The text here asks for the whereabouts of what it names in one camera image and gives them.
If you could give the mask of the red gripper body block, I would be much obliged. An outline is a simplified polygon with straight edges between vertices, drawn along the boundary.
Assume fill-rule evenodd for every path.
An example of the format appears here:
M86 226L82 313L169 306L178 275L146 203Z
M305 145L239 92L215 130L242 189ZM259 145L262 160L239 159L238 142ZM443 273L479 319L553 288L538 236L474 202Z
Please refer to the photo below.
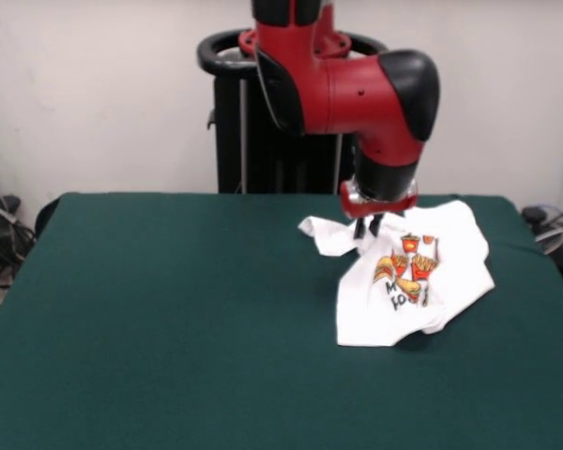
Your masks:
M354 181L344 181L340 188L341 204L344 213L352 219L365 218L385 213L396 213L414 207L418 199L418 185L412 181L397 201L378 201L359 193Z

